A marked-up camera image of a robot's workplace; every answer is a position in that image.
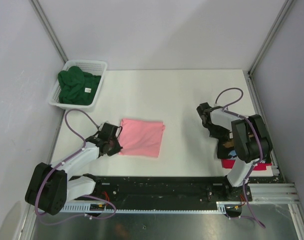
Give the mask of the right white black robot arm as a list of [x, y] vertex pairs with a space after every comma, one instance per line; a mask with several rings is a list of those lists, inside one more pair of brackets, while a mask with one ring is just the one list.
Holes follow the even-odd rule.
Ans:
[[273, 144], [269, 132], [258, 114], [246, 117], [222, 106], [212, 107], [207, 102], [200, 104], [196, 111], [210, 137], [221, 143], [229, 140], [234, 143], [236, 160], [226, 176], [229, 184], [222, 188], [223, 197], [233, 201], [254, 167], [270, 156]]

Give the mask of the black printed t-shirt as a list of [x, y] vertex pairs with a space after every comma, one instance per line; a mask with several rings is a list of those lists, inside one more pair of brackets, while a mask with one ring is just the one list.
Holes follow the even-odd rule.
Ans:
[[257, 133], [259, 142], [256, 141], [254, 132], [247, 123], [237, 124], [233, 130], [228, 130], [222, 126], [220, 129], [221, 136], [210, 136], [218, 140], [217, 158], [240, 158], [248, 163], [260, 158], [259, 147], [261, 147], [263, 160], [269, 160], [273, 145], [265, 128], [263, 128], [262, 134]]

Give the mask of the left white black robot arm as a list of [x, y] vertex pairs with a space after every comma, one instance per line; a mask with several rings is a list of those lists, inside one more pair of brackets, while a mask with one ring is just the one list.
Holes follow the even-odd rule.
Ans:
[[103, 195], [102, 180], [85, 173], [73, 179], [80, 168], [107, 155], [119, 153], [122, 147], [117, 137], [90, 136], [76, 152], [54, 164], [39, 163], [32, 174], [25, 194], [25, 202], [38, 210], [56, 215], [66, 202], [88, 196], [96, 200]]

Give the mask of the pink t-shirt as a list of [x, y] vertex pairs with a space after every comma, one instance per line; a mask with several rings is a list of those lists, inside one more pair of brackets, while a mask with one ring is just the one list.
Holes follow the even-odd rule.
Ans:
[[157, 158], [160, 153], [165, 125], [162, 121], [123, 118], [118, 138], [120, 155]]

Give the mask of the red t-shirt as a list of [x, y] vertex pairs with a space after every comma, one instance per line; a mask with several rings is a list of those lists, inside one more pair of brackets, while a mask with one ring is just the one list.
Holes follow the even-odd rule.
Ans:
[[[222, 167], [225, 169], [232, 169], [235, 163], [234, 159], [221, 159]], [[272, 163], [266, 163], [265, 161], [257, 164], [254, 167], [255, 171], [265, 171], [267, 167], [271, 166]]]

